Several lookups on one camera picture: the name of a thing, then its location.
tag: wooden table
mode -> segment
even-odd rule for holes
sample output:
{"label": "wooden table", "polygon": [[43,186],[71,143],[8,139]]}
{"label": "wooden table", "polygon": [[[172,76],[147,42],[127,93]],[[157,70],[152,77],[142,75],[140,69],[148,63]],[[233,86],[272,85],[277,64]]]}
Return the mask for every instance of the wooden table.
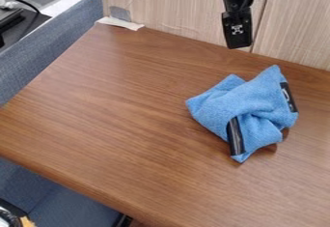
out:
{"label": "wooden table", "polygon": [[[238,165],[184,101],[280,65],[300,119]],[[97,25],[0,112],[0,154],[149,226],[330,225],[330,73]]]}

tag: black cable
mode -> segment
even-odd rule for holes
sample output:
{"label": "black cable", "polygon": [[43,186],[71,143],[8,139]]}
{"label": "black cable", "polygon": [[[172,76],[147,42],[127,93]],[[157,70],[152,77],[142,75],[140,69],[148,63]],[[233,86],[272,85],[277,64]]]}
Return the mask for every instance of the black cable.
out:
{"label": "black cable", "polygon": [[26,6],[31,7],[33,10],[35,10],[35,11],[37,12],[37,14],[40,13],[40,11],[38,10],[37,7],[35,7],[34,5],[28,3],[28,2],[26,2],[26,1],[24,1],[24,0],[15,0],[15,1],[18,1],[18,2],[20,2],[20,3],[23,3],[23,4],[26,5]]}

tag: blue towel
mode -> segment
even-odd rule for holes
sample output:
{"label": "blue towel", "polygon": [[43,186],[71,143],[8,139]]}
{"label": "blue towel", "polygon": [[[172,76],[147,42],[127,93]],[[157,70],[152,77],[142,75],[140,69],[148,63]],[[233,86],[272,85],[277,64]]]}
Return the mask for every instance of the blue towel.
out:
{"label": "blue towel", "polygon": [[281,130],[292,127],[298,118],[289,108],[282,82],[287,81],[278,66],[249,82],[232,74],[186,105],[197,122],[227,142],[227,124],[237,117],[245,153],[232,158],[242,163],[257,149],[283,141]]}

